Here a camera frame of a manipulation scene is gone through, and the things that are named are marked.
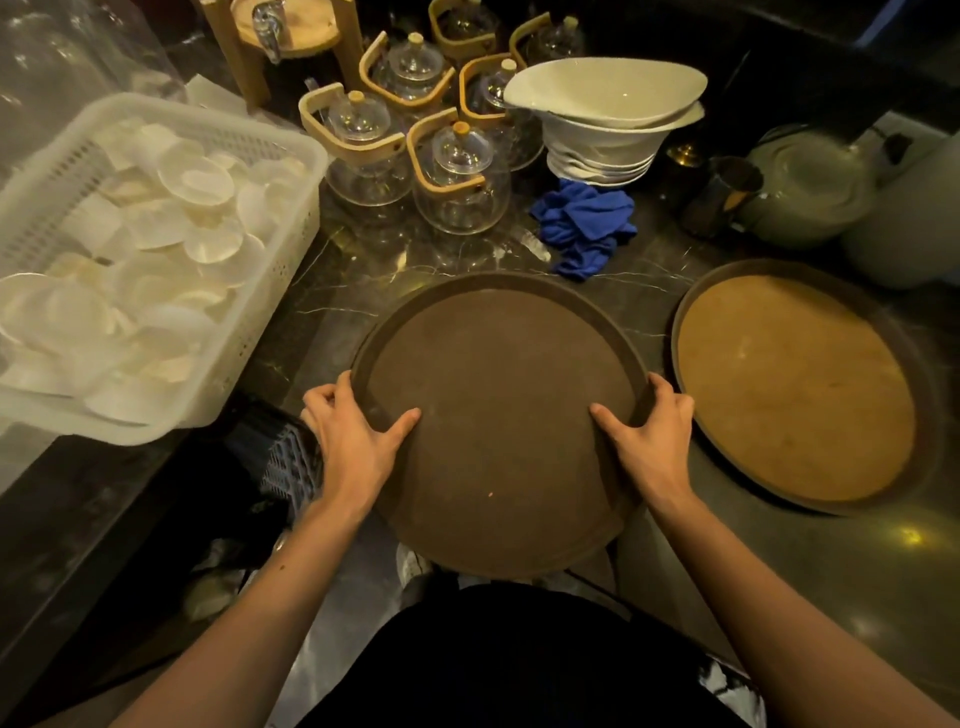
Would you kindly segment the person's left hand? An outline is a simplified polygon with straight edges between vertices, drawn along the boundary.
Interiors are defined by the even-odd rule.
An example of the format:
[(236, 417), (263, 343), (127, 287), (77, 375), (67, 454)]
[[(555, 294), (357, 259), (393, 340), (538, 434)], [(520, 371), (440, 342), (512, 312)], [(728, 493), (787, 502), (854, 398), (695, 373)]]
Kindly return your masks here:
[(308, 390), (299, 417), (318, 440), (323, 463), (321, 500), (363, 521), (395, 467), (397, 452), (380, 452), (375, 429), (354, 397), (352, 373)]

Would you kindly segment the person's right hand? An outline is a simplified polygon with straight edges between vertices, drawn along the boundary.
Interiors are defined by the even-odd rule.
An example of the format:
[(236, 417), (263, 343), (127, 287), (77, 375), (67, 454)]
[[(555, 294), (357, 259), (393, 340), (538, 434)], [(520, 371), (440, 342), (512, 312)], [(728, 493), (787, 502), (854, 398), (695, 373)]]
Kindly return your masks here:
[(689, 475), (694, 400), (675, 392), (658, 373), (650, 373), (649, 383), (653, 408), (645, 423), (633, 428), (631, 448), (616, 450), (642, 500), (662, 526), (695, 502)]

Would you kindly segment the dark brown round tray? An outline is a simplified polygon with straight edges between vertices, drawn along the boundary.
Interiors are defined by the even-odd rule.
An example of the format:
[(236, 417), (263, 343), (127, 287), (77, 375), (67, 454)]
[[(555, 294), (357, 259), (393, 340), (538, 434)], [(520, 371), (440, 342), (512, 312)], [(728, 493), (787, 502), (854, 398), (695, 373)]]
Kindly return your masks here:
[(498, 580), (558, 572), (616, 540), (640, 504), (590, 406), (643, 425), (649, 375), (569, 286), (487, 272), (425, 287), (376, 324), (350, 369), (376, 430), (421, 411), (376, 508), (441, 567)]

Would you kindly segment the person's left forearm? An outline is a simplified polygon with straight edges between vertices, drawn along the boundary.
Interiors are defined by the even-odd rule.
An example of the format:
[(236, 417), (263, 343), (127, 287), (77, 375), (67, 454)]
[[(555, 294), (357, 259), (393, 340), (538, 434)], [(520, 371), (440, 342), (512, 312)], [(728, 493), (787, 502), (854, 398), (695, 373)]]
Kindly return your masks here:
[(238, 600), (109, 728), (266, 728), (377, 496), (324, 487)]

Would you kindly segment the person's right forearm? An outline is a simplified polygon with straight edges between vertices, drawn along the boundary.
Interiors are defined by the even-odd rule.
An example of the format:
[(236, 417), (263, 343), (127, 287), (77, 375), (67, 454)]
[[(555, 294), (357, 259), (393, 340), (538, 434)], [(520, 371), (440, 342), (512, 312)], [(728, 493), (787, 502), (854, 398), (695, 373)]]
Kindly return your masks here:
[(951, 715), (803, 598), (690, 488), (642, 488), (763, 698), (791, 728), (960, 728)]

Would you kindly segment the blue plastic crate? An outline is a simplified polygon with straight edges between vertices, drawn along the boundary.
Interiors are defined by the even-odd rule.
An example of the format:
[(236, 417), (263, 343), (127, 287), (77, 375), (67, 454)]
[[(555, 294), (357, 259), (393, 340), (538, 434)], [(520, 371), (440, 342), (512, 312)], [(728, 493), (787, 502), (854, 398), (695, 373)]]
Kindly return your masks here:
[(287, 519), (293, 525), (320, 493), (322, 474), (314, 436), (302, 425), (286, 423), (267, 451), (258, 490), (286, 504)]

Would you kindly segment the person's white shoe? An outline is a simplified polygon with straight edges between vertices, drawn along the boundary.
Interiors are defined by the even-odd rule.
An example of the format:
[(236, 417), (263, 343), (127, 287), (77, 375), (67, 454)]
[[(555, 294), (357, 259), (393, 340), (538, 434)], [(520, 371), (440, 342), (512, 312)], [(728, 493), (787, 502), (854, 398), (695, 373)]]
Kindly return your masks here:
[(436, 568), (430, 560), (403, 543), (396, 548), (395, 566), (405, 598), (422, 593), (436, 575)]

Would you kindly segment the tan cork-lined round tray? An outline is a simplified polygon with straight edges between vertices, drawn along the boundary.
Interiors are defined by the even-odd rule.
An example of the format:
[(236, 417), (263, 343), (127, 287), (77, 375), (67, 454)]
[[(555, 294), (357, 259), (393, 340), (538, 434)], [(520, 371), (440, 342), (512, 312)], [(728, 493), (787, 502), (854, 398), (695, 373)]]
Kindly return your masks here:
[(904, 499), (940, 469), (934, 370), (857, 285), (798, 262), (729, 263), (681, 298), (670, 345), (703, 436), (780, 500), (851, 516)]

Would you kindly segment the blue cloth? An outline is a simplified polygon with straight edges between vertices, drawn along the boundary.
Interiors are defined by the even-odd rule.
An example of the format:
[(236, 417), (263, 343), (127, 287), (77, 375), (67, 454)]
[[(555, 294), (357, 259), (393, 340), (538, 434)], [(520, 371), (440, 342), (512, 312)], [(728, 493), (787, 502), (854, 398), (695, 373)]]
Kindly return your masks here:
[(560, 255), (555, 275), (582, 284), (607, 265), (637, 233), (634, 199), (621, 189), (599, 190), (561, 179), (529, 209), (539, 239)]

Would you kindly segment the white plastic basket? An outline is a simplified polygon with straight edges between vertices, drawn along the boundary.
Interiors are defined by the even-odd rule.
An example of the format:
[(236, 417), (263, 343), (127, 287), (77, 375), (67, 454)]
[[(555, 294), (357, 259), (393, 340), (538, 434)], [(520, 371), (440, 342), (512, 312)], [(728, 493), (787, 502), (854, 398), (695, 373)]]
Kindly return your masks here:
[(221, 338), (214, 341), (210, 356), (201, 360), (198, 378), (192, 380), (174, 402), (170, 419), (156, 426), (122, 426), (86, 416), (75, 408), (49, 406), (30, 397), (15, 396), (14, 401), (27, 408), (27, 418), (0, 417), (0, 431), (8, 424), (21, 424), (54, 436), (78, 435), (118, 446), (134, 446), (155, 441), (174, 430), (211, 424), (234, 390), (306, 249), (318, 233), (319, 187), (329, 166), (329, 157), (318, 142), (301, 132), (249, 117), (135, 93), (117, 93), (87, 105), (51, 142), (27, 159), (0, 193), (6, 188), (14, 194), (30, 190), (31, 185), (43, 182), (53, 165), (59, 164), (63, 155), (76, 150), (79, 143), (129, 116), (168, 125), (188, 136), (199, 133), (203, 140), (216, 133), (224, 135), (228, 142), (257, 140), (307, 155), (309, 177), (303, 185), (304, 192), (294, 203), (294, 222), (282, 224), (277, 246), (268, 252), (251, 287), (245, 290), (224, 321)]

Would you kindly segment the dark metal cup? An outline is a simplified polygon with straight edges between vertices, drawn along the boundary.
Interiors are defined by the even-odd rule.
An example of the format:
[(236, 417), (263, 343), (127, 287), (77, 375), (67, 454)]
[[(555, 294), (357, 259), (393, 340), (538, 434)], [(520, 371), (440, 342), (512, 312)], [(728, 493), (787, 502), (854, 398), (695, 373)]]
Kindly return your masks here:
[(681, 211), (678, 224), (692, 237), (710, 239), (719, 235), (736, 212), (763, 188), (762, 170), (748, 159), (718, 155), (709, 160), (704, 187)]

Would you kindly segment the person's black clothing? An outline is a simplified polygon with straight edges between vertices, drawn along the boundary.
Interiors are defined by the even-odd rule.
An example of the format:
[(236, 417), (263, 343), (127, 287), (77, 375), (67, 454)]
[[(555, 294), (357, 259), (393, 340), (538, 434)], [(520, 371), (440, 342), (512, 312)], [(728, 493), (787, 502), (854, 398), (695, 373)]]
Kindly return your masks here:
[(295, 728), (748, 728), (644, 613), (492, 583), (402, 608)]

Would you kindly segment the group of glass teapots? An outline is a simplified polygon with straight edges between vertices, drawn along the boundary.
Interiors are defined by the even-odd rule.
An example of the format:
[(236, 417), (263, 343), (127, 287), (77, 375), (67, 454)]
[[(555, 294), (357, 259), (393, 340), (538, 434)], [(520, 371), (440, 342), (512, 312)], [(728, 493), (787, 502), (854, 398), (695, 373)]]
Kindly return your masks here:
[(411, 203), (443, 234), (480, 234), (507, 213), (513, 174), (545, 149), (542, 123), (508, 103), (508, 83), (582, 57), (585, 42), (574, 15), (545, 12), (507, 31), (484, 0), (430, 0), (426, 13), (426, 32), (383, 30), (366, 45), (351, 67), (356, 88), (309, 79), (298, 112), (349, 208)]

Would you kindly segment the pile of white dishes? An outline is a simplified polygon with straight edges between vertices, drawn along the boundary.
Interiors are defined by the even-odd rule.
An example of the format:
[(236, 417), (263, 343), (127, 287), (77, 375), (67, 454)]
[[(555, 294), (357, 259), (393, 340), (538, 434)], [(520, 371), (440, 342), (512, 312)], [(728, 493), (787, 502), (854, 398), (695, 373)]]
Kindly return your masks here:
[(128, 116), (0, 193), (0, 417), (15, 397), (170, 420), (308, 181), (307, 154)]

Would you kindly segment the white lidded pot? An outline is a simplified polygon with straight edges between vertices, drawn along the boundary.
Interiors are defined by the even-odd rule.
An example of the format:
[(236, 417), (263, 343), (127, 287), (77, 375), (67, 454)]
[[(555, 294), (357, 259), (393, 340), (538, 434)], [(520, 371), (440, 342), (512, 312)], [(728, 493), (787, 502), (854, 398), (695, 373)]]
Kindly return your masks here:
[(879, 161), (901, 163), (913, 138), (899, 131), (868, 130), (876, 151), (809, 125), (767, 131), (747, 160), (762, 175), (760, 191), (735, 215), (759, 240), (786, 250), (810, 250), (870, 217), (881, 198)]

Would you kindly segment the stack of white bowls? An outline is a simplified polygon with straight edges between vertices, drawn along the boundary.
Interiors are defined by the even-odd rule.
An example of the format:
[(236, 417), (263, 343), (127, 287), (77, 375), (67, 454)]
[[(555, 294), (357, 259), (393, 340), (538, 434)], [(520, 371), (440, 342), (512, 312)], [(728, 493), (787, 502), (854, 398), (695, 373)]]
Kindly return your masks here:
[(672, 132), (705, 117), (708, 83), (679, 63), (582, 56), (517, 72), (503, 99), (539, 120), (546, 165), (557, 178), (621, 188), (651, 169)]

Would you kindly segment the white cylindrical container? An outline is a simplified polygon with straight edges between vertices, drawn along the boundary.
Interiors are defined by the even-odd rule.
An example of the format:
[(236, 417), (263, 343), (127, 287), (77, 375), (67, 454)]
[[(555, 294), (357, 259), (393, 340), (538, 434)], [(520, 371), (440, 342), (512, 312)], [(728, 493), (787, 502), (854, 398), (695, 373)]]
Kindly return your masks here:
[(875, 285), (960, 288), (960, 130), (886, 184), (841, 245), (849, 264)]

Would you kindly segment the wooden stand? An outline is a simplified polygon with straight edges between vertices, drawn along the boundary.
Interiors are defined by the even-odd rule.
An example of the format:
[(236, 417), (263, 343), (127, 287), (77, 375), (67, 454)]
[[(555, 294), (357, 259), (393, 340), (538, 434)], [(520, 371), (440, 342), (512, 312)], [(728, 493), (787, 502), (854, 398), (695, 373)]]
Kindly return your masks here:
[[(253, 6), (262, 0), (198, 0), (203, 17), (218, 44), (249, 111), (264, 109), (271, 100), (265, 77), (270, 63), (254, 33)], [(360, 91), (361, 56), (365, 51), (356, 0), (284, 0), (290, 43), (284, 62), (331, 53), (346, 91)]]

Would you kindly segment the metal dispenser tap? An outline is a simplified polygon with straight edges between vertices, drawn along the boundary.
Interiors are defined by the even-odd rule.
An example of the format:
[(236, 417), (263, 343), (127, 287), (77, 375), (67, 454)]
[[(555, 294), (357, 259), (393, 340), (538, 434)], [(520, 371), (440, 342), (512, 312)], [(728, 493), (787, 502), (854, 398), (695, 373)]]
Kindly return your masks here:
[(277, 66), (290, 43), (284, 0), (262, 0), (250, 12), (251, 27), (268, 61)]

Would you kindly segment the clear plastic sheet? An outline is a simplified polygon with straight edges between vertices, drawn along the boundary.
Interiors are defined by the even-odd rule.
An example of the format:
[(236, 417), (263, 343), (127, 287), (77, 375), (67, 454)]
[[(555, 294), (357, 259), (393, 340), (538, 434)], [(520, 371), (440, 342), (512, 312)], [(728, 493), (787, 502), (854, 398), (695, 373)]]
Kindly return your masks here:
[(89, 104), (186, 85), (133, 0), (0, 0), (0, 189)]

